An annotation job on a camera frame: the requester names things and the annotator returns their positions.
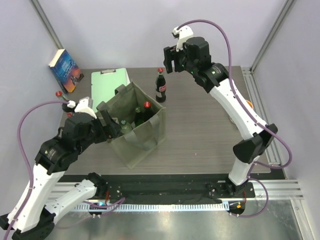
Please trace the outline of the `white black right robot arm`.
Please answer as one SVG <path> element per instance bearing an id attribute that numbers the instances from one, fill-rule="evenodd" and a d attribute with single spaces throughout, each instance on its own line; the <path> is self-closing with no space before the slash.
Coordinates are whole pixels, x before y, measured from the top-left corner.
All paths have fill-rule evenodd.
<path id="1" fill-rule="evenodd" d="M 240 132 L 242 140 L 233 146 L 235 162 L 225 181 L 226 193 L 233 198 L 243 193 L 251 167 L 264 154 L 278 132 L 248 105 L 235 87 L 227 69 L 212 62 L 209 43 L 203 37 L 191 37 L 182 48 L 163 49 L 167 73 L 186 71 L 194 81 L 224 108 Z"/>

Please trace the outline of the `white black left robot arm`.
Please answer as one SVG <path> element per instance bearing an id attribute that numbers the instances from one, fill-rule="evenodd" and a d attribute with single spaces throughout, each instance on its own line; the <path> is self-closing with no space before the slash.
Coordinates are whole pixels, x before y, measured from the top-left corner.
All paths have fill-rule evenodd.
<path id="1" fill-rule="evenodd" d="M 102 199 L 108 184 L 95 172 L 58 199 L 49 201 L 48 197 L 80 154 L 92 144 L 116 138 L 120 130 L 106 110 L 101 112 L 101 117 L 82 112 L 67 118 L 58 134 L 41 145 L 33 176 L 15 208 L 0 217 L 1 228 L 7 233 L 13 230 L 14 240 L 43 240 L 78 204 L 90 198 Z"/>

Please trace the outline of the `tall cola bottle red cap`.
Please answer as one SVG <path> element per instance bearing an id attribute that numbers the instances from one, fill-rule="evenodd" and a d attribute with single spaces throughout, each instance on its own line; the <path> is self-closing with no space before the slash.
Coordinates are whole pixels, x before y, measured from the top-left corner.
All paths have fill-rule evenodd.
<path id="1" fill-rule="evenodd" d="M 143 104 L 143 121 L 147 122 L 150 118 L 155 115 L 152 109 L 152 104 L 150 101 L 145 101 Z"/>

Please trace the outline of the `small cola bottle red cap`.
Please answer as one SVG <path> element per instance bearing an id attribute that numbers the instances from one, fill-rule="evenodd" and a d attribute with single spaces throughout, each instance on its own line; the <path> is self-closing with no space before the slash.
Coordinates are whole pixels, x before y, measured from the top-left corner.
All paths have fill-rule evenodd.
<path id="1" fill-rule="evenodd" d="M 156 96 L 155 99 L 158 103 L 163 103 L 166 101 L 166 89 L 167 89 L 167 85 L 166 85 L 166 80 L 165 77 L 163 75 L 164 73 L 164 69 L 163 68 L 158 68 L 157 69 L 158 75 L 155 81 L 155 91 L 156 91 Z"/>

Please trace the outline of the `clear glass bottle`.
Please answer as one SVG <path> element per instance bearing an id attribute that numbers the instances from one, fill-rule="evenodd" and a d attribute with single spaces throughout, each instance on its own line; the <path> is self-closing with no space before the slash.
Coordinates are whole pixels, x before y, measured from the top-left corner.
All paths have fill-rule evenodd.
<path id="1" fill-rule="evenodd" d="M 126 120 L 121 120 L 119 123 L 121 126 L 120 132 L 122 135 L 128 134 L 132 131 L 132 125 Z"/>

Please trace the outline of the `green glass bottle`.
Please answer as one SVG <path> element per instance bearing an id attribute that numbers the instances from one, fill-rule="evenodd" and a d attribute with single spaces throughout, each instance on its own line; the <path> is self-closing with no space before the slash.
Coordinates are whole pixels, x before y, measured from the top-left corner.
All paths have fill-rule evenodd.
<path id="1" fill-rule="evenodd" d="M 145 122 L 144 113 L 139 106 L 135 108 L 134 124 L 135 127 L 140 126 Z"/>

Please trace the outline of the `olive green canvas bag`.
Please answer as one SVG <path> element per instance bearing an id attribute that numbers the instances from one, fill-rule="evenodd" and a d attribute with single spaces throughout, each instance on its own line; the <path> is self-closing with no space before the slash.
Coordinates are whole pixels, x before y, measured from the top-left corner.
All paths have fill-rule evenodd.
<path id="1" fill-rule="evenodd" d="M 137 84 L 120 85 L 114 90 L 115 95 L 107 102 L 101 101 L 96 109 L 106 110 L 112 118 L 134 124 L 135 108 L 144 108 L 144 103 L 151 104 L 153 115 L 144 123 L 135 126 L 132 131 L 110 141 L 110 146 L 129 168 L 134 169 L 166 138 L 167 109 Z"/>

